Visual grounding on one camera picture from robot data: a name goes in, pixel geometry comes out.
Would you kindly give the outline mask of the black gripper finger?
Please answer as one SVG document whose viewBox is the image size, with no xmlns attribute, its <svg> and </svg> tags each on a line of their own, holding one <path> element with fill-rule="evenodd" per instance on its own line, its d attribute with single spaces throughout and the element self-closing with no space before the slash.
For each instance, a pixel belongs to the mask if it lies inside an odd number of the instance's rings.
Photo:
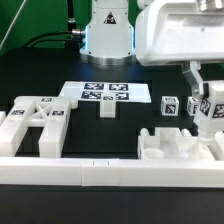
<svg viewBox="0 0 224 224">
<path fill-rule="evenodd" d="M 191 86 L 192 96 L 196 99 L 209 97 L 209 84 L 203 81 L 200 70 L 201 63 L 198 61 L 190 61 L 182 65 L 182 74 Z"/>
</svg>

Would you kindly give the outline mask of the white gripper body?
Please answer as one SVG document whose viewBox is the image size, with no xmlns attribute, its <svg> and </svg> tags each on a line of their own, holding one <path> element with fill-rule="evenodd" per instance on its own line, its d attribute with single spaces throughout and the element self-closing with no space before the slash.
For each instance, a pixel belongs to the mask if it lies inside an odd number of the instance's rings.
<svg viewBox="0 0 224 224">
<path fill-rule="evenodd" d="M 224 0 L 137 0 L 136 57 L 143 66 L 224 60 Z"/>
</svg>

